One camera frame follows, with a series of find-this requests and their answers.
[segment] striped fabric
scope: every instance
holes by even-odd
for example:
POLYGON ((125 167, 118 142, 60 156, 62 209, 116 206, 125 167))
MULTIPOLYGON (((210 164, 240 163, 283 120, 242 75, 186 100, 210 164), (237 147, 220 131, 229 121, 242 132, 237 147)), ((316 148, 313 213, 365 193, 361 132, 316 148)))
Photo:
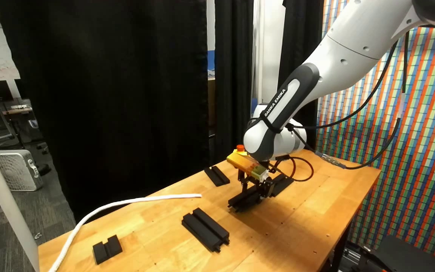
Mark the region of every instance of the striped fabric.
MULTIPOLYGON (((346 3, 325 0, 323 35, 346 3)), ((401 38, 384 82, 369 105, 347 122, 318 131, 320 151, 366 162, 382 148, 398 115, 402 42, 401 38)), ((349 238, 377 248, 386 235, 394 235, 435 255, 435 28, 411 30, 408 54, 400 130, 391 147, 373 163, 382 172, 352 222, 349 238)), ((328 124, 359 107, 378 81, 387 55, 355 86, 321 98, 318 123, 328 124)))

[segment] white rope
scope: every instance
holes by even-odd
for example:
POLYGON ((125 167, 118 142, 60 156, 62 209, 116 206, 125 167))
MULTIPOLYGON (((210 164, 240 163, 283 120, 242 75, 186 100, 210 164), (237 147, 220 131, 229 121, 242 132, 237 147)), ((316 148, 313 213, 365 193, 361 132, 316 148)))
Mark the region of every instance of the white rope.
POLYGON ((167 196, 148 196, 147 198, 133 198, 128 200, 122 200, 117 201, 114 203, 110 203, 104 206, 101 206, 100 208, 95 209, 93 212, 90 212, 88 215, 86 215, 78 224, 76 224, 76 227, 73 231, 71 231, 71 234, 69 234, 67 241, 65 242, 65 245, 62 248, 62 251, 60 252, 60 255, 58 256, 57 260, 53 263, 51 266, 49 272, 56 272, 58 270, 58 267, 62 264, 63 259, 65 258, 65 255, 69 249, 69 246, 71 245, 71 242, 75 238, 76 234, 80 230, 80 228, 85 224, 85 222, 90 219, 93 215, 96 215, 98 212, 101 212, 102 210, 119 206, 119 205, 126 205, 130 203, 136 203, 136 202, 145 202, 145 201, 154 201, 154 200, 163 200, 163 199, 174 199, 174 198, 201 198, 202 195, 200 193, 185 193, 182 195, 167 195, 167 196))

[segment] black curtain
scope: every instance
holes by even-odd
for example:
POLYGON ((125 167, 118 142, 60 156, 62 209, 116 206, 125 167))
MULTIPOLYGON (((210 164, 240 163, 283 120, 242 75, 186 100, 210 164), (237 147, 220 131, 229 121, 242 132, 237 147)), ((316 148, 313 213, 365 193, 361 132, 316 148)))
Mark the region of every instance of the black curtain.
POLYGON ((253 0, 216 0, 214 162, 243 143, 251 115, 253 0))
POLYGON ((0 0, 0 22, 76 220, 207 165, 205 0, 0 0))
MULTIPOLYGON (((284 0, 285 27, 277 89, 320 44, 323 25, 323 0, 284 0)), ((304 126, 316 126, 318 100, 314 100, 293 117, 304 126)), ((307 130, 307 143, 316 148, 316 130, 307 130)))

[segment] robotic arm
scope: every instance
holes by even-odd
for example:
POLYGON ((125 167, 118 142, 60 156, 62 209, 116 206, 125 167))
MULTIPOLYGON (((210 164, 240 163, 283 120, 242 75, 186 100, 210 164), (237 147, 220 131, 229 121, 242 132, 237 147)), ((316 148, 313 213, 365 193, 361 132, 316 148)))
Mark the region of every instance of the robotic arm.
MULTIPOLYGON (((353 86, 410 29, 435 25, 435 0, 350 0, 320 45, 295 69, 267 106, 259 105, 244 136, 258 161, 304 147, 284 129, 307 103, 353 86)), ((295 131, 306 140, 304 129, 295 131)))

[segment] desk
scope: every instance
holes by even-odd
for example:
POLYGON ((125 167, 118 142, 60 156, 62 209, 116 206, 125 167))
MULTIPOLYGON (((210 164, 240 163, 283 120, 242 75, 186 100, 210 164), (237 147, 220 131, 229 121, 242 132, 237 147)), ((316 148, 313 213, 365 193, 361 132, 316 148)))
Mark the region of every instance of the desk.
MULTIPOLYGON (((218 167, 230 184, 216 187, 199 172, 152 194, 202 193, 202 198, 134 203, 84 225, 59 271, 317 271, 380 170, 340 169, 307 150, 295 155, 311 162, 314 177, 294 182, 276 198, 267 198, 248 212, 229 210, 228 199, 240 193, 241 185, 237 170, 220 162, 218 167), (230 245, 222 246, 221 253, 209 252, 181 225, 182 217, 198 207, 230 233, 230 245), (95 265, 92 246, 115 234, 123 252, 95 265)), ((297 162, 297 167, 295 178, 309 175, 304 162, 297 162)), ((282 162, 280 168, 290 173, 292 164, 282 162)), ((51 267, 68 234, 38 247, 42 272, 51 267)))
POLYGON ((3 115, 7 115, 7 114, 19 114, 19 113, 29 113, 32 112, 33 109, 30 107, 26 107, 26 108, 17 108, 14 110, 8 110, 7 112, 3 111, 3 115))

